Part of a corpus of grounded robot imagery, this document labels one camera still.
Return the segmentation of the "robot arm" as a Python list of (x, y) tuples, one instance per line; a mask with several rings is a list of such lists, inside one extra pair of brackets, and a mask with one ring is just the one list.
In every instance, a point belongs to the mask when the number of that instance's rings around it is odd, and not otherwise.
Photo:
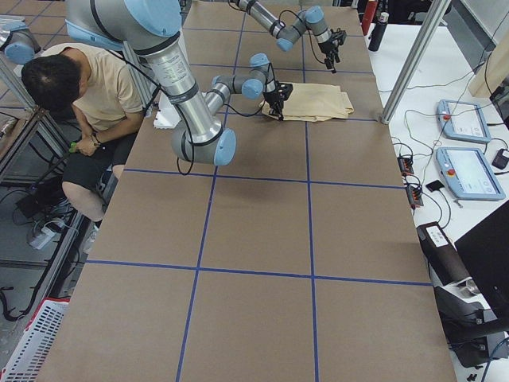
[(320, 6), (312, 6), (296, 13), (292, 24), (286, 24), (281, 17), (273, 15), (260, 1), (228, 1), (237, 9), (253, 17), (277, 42), (282, 51), (289, 51), (305, 34), (310, 33), (316, 39), (318, 48), (324, 55), (322, 62), (332, 73), (336, 73), (335, 63), (340, 62), (340, 46), (346, 39), (346, 31), (341, 28), (332, 29), (324, 18)]
[(110, 50), (129, 44), (145, 59), (181, 122), (172, 135), (172, 148), (181, 160), (225, 166), (235, 155), (235, 132), (226, 128), (216, 112), (231, 95), (263, 97), (278, 118), (289, 98), (291, 84), (276, 80), (263, 53), (251, 58), (246, 76), (219, 76), (202, 93), (178, 44), (181, 8), (177, 1), (69, 1), (68, 34), (78, 42)]

